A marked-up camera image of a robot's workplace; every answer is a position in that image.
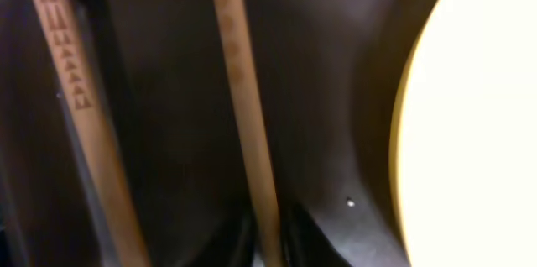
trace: small white speck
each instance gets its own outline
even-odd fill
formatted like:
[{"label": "small white speck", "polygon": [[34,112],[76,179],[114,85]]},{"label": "small white speck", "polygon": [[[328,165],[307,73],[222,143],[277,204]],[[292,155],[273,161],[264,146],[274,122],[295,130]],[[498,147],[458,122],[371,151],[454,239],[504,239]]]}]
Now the small white speck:
[{"label": "small white speck", "polygon": [[347,206],[348,207],[354,207],[355,205],[356,205],[356,203],[351,198],[347,198]]}]

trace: chopstick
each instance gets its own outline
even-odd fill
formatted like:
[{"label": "chopstick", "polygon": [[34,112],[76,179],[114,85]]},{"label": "chopstick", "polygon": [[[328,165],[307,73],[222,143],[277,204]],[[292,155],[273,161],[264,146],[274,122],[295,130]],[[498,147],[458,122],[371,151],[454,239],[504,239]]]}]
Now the chopstick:
[{"label": "chopstick", "polygon": [[34,0],[117,255],[124,267],[150,260],[128,192],[112,124],[91,76],[69,0]]},{"label": "chopstick", "polygon": [[284,266],[279,208],[243,0],[214,0],[265,266]]}]

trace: wooden chopstick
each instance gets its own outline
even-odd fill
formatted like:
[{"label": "wooden chopstick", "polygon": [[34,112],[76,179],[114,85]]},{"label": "wooden chopstick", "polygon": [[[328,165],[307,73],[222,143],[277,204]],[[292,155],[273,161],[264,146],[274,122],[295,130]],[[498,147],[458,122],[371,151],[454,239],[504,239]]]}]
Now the wooden chopstick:
[{"label": "wooden chopstick", "polygon": [[284,266],[279,209],[243,0],[214,0],[265,266]]},{"label": "wooden chopstick", "polygon": [[73,8],[69,0],[34,0],[34,6],[119,260],[124,267],[149,267],[112,125],[97,95]]}]

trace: dark background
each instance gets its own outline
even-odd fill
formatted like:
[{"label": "dark background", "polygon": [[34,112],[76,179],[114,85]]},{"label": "dark background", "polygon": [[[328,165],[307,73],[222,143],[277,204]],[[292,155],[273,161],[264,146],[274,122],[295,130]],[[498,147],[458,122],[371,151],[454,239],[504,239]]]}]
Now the dark background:
[{"label": "dark background", "polygon": [[[212,0],[76,1],[154,265],[184,265],[248,203]],[[435,0],[246,3],[280,203],[304,206],[353,266],[407,266],[389,125]],[[31,0],[0,0],[1,195],[14,259],[113,266],[58,93]]]}]

